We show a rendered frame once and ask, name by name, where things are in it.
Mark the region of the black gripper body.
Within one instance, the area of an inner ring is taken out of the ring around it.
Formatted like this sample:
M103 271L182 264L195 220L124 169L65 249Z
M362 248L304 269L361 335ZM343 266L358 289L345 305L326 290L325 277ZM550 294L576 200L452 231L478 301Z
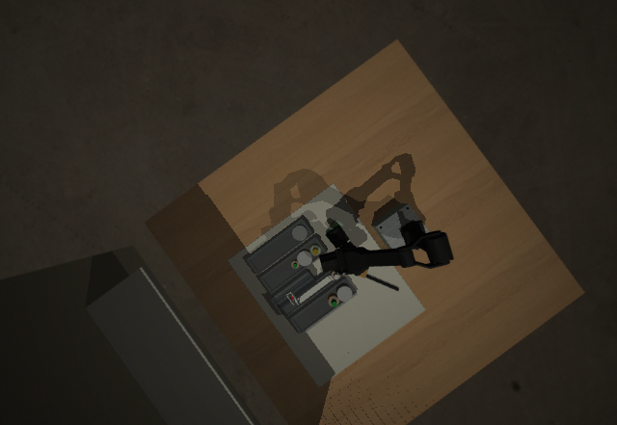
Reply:
M353 243L347 242L342 236L345 234L344 230L341 228L341 226L336 226L335 228L333 228L332 230L330 230L327 233L327 237L328 239L331 241L331 243L334 243L338 248L345 248L347 246L354 246ZM345 243L345 244L344 244ZM359 272L358 274L355 274L355 276L359 276L360 274L362 274L363 272L365 272L369 267L363 269L361 272Z

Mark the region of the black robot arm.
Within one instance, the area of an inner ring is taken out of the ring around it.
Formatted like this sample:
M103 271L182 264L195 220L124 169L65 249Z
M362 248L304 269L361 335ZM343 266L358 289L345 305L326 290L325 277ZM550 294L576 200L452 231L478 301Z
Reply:
M445 232L437 230L426 233L422 220L411 221L400 229L406 246L397 249L369 251L364 247L347 246L320 254L323 273L333 270L340 275L355 275L367 267L378 266L408 268L417 265L433 269L448 265L454 259ZM417 262L412 249L426 251L431 263Z

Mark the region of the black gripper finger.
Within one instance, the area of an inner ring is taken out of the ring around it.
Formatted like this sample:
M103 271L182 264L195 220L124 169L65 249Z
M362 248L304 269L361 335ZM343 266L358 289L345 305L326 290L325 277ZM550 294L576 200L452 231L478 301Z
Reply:
M343 237L346 241L348 241L348 240L349 240L349 238L348 238L348 236L347 236L346 234L344 234L342 237ZM337 249L337 246L336 246L334 243L333 243L333 245L334 245L334 246L335 246L335 248Z

